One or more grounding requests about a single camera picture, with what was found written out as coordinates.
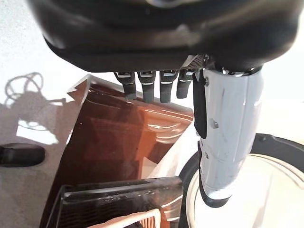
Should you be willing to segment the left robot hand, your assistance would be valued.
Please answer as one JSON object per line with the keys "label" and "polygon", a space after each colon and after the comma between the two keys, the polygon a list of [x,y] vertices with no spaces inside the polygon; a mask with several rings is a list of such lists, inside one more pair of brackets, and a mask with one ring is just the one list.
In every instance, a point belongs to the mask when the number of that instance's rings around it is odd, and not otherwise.
{"label": "left robot hand", "polygon": [[194,67],[199,187],[219,208],[233,193],[259,118],[263,64],[293,44],[301,0],[30,0],[49,48],[88,72],[173,71]]}

